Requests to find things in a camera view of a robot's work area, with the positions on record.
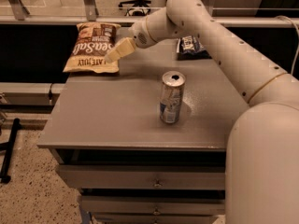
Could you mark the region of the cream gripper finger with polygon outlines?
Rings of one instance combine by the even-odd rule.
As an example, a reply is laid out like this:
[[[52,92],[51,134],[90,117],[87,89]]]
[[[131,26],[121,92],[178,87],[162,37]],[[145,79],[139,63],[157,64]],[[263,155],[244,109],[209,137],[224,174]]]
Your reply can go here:
[[[130,55],[136,50],[135,41],[131,37],[122,38],[117,44],[105,55],[107,63],[113,63]]]

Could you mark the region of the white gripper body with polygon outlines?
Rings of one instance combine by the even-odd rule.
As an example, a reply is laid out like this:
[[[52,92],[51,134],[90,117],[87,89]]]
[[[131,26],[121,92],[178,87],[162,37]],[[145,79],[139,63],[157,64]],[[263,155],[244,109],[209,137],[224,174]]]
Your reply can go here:
[[[145,20],[135,22],[129,28],[129,33],[131,38],[135,41],[135,44],[141,49],[146,49],[156,44],[150,37]]]

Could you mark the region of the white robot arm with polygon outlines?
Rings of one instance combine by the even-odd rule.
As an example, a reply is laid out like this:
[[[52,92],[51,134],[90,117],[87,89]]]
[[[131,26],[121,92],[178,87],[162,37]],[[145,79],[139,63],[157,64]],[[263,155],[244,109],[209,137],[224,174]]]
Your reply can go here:
[[[299,81],[216,22],[201,0],[167,0],[129,31],[107,62],[193,35],[249,104],[226,147],[226,224],[298,224]]]

